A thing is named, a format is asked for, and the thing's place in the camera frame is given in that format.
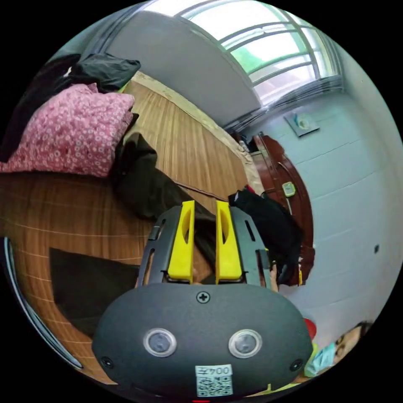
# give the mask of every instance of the white wall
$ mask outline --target white wall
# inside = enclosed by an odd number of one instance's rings
[[[316,258],[304,287],[280,291],[318,328],[321,346],[386,303],[402,261],[403,220],[391,190],[390,155],[357,102],[346,94],[305,104],[320,130],[298,138],[282,116],[246,131],[279,141],[307,187]],[[374,254],[375,245],[379,252]]]
[[[183,95],[220,126],[260,107],[222,51],[176,19],[140,11],[108,52],[139,60],[143,73]]]

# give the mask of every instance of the person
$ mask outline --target person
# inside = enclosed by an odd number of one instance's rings
[[[342,334],[334,343],[320,350],[309,360],[294,382],[306,382],[323,374],[335,364],[339,363],[357,345],[362,337],[367,334],[371,326],[372,322],[363,321],[348,332]]]

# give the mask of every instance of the red object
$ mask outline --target red object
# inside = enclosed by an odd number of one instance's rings
[[[316,325],[309,319],[305,319],[306,326],[308,327],[308,332],[311,340],[313,340],[316,336]]]
[[[256,192],[255,192],[249,185],[246,185],[246,186],[245,186],[245,189],[248,189],[250,192],[256,194]]]

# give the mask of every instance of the window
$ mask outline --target window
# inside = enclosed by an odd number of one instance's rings
[[[184,18],[208,33],[249,78],[263,106],[305,84],[340,74],[323,34],[255,0],[156,0],[145,10]]]

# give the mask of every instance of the pink pillow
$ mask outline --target pink pillow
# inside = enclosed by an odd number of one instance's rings
[[[130,124],[134,98],[101,94],[96,84],[76,84],[42,105],[0,172],[53,171],[105,177]]]

